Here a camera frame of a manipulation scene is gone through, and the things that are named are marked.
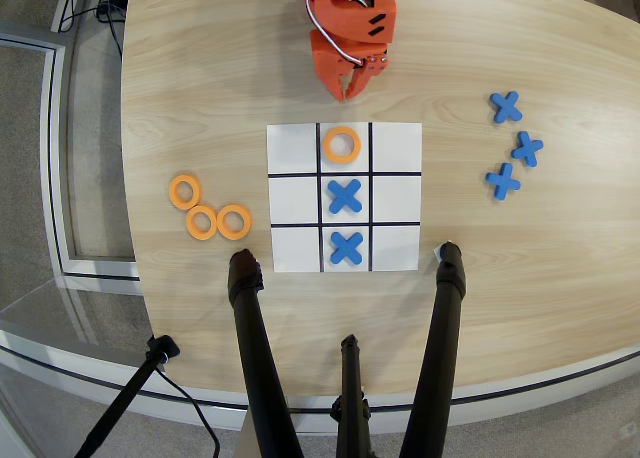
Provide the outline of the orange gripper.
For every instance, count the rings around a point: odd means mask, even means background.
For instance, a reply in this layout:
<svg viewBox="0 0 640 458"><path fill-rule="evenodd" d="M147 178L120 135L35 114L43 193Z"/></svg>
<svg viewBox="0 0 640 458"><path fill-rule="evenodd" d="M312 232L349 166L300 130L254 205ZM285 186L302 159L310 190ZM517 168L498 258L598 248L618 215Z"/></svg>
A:
<svg viewBox="0 0 640 458"><path fill-rule="evenodd" d="M319 30L310 32L310 40L319 78L338 102L355 98L389 65L388 46L384 43L359 42L332 34L325 37Z"/></svg>

